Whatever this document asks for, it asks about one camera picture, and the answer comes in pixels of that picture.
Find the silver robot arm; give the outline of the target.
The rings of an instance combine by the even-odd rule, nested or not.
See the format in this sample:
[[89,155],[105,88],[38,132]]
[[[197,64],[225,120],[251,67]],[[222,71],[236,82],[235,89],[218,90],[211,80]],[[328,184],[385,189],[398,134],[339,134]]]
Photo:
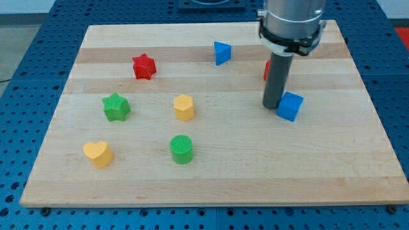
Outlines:
[[259,37],[275,55],[306,56],[314,50],[326,22],[326,0],[266,0],[259,21]]

